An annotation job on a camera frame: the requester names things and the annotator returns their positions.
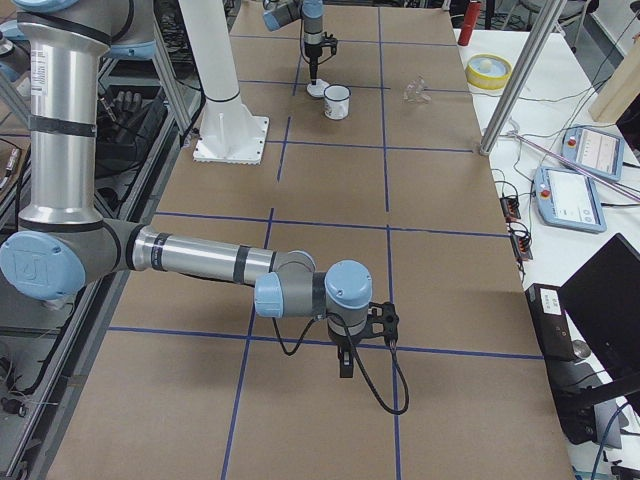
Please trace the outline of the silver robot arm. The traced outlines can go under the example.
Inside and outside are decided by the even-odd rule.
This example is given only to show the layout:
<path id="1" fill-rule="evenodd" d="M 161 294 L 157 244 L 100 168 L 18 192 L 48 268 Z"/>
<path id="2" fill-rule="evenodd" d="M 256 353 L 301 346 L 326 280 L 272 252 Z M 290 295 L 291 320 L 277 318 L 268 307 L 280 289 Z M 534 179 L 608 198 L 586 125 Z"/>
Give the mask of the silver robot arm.
<path id="1" fill-rule="evenodd" d="M 121 270 L 177 272 L 247 285 L 263 317 L 327 322 L 340 374 L 362 365 L 357 343 L 372 336 L 372 279 L 353 260 L 317 270 L 303 251 L 160 233 L 104 218 L 94 205 L 98 70 L 130 47 L 155 50 L 149 1 L 21 1 L 17 25 L 30 44 L 31 195 L 1 248 L 1 270 L 21 293 L 58 300 Z"/>
<path id="2" fill-rule="evenodd" d="M 318 84 L 318 67 L 323 53 L 324 4 L 313 0 L 263 1 L 263 21 L 273 32 L 296 21 L 301 22 L 302 46 L 309 65 L 309 87 Z"/>

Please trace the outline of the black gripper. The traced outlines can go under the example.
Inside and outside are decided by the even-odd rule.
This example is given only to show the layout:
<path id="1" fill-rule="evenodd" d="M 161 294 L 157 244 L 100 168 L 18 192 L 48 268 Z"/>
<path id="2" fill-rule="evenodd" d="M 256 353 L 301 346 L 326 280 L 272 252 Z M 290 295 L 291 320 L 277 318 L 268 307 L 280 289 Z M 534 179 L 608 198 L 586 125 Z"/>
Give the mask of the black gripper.
<path id="1" fill-rule="evenodd" d="M 304 55 L 309 64 L 309 84 L 315 86 L 318 79 L 319 59 L 322 56 L 322 46 L 320 44 L 304 44 Z"/>
<path id="2" fill-rule="evenodd" d="M 328 335 L 331 341 L 338 347 L 339 360 L 339 376 L 341 378 L 353 377 L 353 357 L 357 356 L 357 345 L 363 339 L 373 337 L 371 328 L 364 328 L 357 334 L 347 336 L 344 331 L 336 332 L 332 328 L 328 328 Z"/>

